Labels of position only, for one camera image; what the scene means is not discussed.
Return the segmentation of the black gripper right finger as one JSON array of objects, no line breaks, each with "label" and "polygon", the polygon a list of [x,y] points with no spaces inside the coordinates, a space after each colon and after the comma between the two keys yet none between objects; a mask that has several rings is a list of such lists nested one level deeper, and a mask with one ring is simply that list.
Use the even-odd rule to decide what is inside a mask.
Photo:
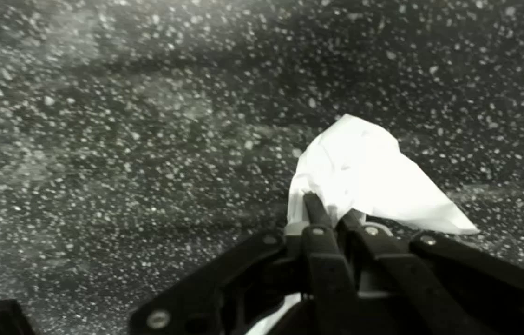
[{"label": "black gripper right finger", "polygon": [[524,268],[436,232],[401,243],[355,214],[336,230],[358,294],[399,301],[405,335],[524,335]]}]

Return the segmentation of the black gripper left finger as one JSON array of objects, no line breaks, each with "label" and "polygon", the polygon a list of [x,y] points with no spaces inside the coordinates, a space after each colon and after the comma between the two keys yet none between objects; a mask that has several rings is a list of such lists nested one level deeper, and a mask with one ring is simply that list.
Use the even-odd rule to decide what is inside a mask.
[{"label": "black gripper left finger", "polygon": [[316,193],[303,195],[310,223],[295,236],[262,230],[139,305],[128,335],[245,335],[288,294],[312,297],[319,325],[355,296],[347,260]]}]

